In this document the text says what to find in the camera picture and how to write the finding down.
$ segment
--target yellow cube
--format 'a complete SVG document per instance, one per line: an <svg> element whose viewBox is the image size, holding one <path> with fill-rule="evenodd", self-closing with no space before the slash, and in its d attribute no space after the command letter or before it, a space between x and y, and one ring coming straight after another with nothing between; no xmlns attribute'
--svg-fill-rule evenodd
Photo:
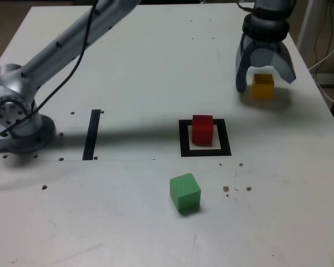
<svg viewBox="0 0 334 267"><path fill-rule="evenodd" d="M272 74L254 74L251 95L255 99L270 100L273 98L274 81Z"/></svg>

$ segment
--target white cable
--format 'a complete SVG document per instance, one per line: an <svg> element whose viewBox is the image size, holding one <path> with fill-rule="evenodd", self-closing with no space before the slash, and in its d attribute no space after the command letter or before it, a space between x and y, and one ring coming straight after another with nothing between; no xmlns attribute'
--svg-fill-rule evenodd
<svg viewBox="0 0 334 267"><path fill-rule="evenodd" d="M318 66L320 63L322 63L324 60L326 60L327 58L329 58L332 54L334 53L334 50L325 58L323 58L322 60L320 60L317 64L315 64L313 67L310 67L308 70L310 71L311 69L313 69L314 67Z"/></svg>
<svg viewBox="0 0 334 267"><path fill-rule="evenodd" d="M327 95L327 93L325 93L325 91L324 91L324 89L319 85L319 83L317 83L317 81L316 80L314 80L314 82L316 83L316 85L319 87L319 89L322 91L322 93L325 95L325 97L327 98L327 99L329 99L331 102L333 102L334 103L334 100L333 99L331 99L330 98L330 96L329 95Z"/></svg>

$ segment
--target red cube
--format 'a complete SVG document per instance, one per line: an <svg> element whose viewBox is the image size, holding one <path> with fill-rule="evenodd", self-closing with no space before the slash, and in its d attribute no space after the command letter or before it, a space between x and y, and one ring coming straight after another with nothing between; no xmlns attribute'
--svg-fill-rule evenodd
<svg viewBox="0 0 334 267"><path fill-rule="evenodd" d="M193 115L191 141L196 145L210 145L213 142L213 116Z"/></svg>

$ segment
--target wooden block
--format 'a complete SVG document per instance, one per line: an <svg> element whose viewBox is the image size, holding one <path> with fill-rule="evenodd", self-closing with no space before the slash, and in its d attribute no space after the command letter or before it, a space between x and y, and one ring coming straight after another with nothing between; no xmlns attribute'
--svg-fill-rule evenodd
<svg viewBox="0 0 334 267"><path fill-rule="evenodd" d="M274 81L272 74L254 74L251 95L255 99L270 100L273 98Z"/></svg>
<svg viewBox="0 0 334 267"><path fill-rule="evenodd" d="M210 145L213 142L213 116L193 115L191 141L196 145Z"/></svg>
<svg viewBox="0 0 334 267"><path fill-rule="evenodd" d="M200 204L201 190L192 174L185 174L169 181L169 192L178 212L183 212Z"/></svg>

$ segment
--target table surface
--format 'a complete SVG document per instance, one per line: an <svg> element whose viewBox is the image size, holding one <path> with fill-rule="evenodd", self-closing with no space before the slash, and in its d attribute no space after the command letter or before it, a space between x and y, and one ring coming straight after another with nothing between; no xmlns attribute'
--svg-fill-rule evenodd
<svg viewBox="0 0 334 267"><path fill-rule="evenodd" d="M31 9L0 66L25 64L87 9ZM334 266L334 119L290 36L296 81L273 71L268 103L237 93L244 16L138 6L86 51L42 109L54 142L35 159L0 154L0 267ZM82 161L93 109L98 160ZM195 114L225 120L232 156L180 156L178 121ZM189 172L201 206L180 215L169 180Z"/></svg>

